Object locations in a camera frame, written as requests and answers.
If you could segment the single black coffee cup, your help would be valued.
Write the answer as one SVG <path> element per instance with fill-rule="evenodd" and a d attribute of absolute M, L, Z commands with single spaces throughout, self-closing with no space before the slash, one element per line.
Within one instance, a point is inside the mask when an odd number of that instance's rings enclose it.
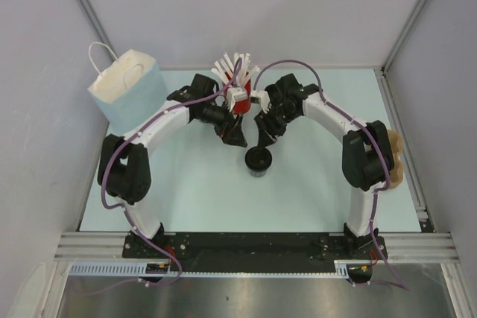
<path fill-rule="evenodd" d="M 259 166 L 248 166 L 247 169 L 249 171 L 249 174 L 252 177 L 259 178 L 266 175 L 269 167 L 270 167 L 269 165 L 259 165 Z"/>

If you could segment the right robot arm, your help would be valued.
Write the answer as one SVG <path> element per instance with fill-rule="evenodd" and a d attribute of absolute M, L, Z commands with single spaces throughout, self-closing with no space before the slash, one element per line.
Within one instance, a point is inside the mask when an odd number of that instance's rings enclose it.
<path fill-rule="evenodd" d="M 352 117 L 327 100 L 319 85 L 304 86 L 293 74 L 250 94 L 251 102 L 262 108 L 254 118 L 258 146 L 276 143 L 300 117 L 317 122 L 341 143 L 341 170 L 352 187 L 344 251 L 352 259 L 363 258 L 376 237 L 377 195 L 391 187 L 395 166 L 387 127 L 381 121 L 364 123 Z"/>

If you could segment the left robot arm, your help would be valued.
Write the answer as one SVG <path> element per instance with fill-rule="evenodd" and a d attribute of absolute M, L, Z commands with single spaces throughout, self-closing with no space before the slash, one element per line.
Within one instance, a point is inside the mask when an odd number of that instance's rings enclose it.
<path fill-rule="evenodd" d="M 133 231 L 142 235 L 139 250 L 149 258 L 160 256 L 165 249 L 164 239 L 157 235 L 162 223 L 146 199 L 152 184 L 150 158 L 154 151 L 194 120 L 211 124 L 226 145 L 247 146 L 242 117 L 215 101 L 223 91 L 217 81 L 196 74 L 190 85 L 172 92 L 136 129 L 122 136 L 109 134 L 103 140 L 97 177 L 101 202 L 107 209 L 124 210 Z"/>

